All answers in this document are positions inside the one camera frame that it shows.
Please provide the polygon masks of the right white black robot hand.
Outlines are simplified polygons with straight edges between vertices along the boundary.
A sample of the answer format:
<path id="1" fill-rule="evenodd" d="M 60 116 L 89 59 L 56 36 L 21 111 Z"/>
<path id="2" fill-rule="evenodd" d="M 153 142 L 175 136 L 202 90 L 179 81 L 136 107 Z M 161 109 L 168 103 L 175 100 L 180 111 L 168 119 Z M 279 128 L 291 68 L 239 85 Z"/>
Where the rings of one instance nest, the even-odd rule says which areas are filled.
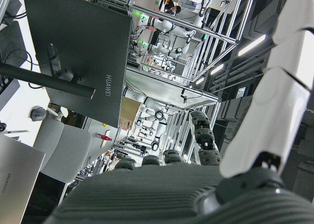
<path id="1" fill-rule="evenodd" d="M 280 178 L 314 84 L 314 0 L 287 0 L 266 71 L 221 162 L 114 169 L 81 182 L 48 224 L 311 224 L 314 207 Z"/>

